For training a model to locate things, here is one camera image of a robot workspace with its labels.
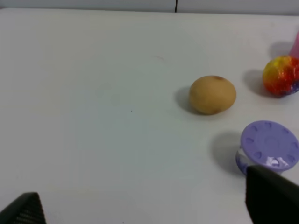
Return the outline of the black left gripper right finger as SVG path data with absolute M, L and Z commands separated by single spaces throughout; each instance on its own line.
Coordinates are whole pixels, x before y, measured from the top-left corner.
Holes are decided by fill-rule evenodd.
M 249 166 L 246 207 L 254 224 L 297 224 L 299 186 L 262 166 Z

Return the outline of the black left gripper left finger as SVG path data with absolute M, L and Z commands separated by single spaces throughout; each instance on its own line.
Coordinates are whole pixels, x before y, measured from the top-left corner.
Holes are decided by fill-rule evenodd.
M 39 194 L 21 194 L 0 212 L 0 223 L 47 224 Z

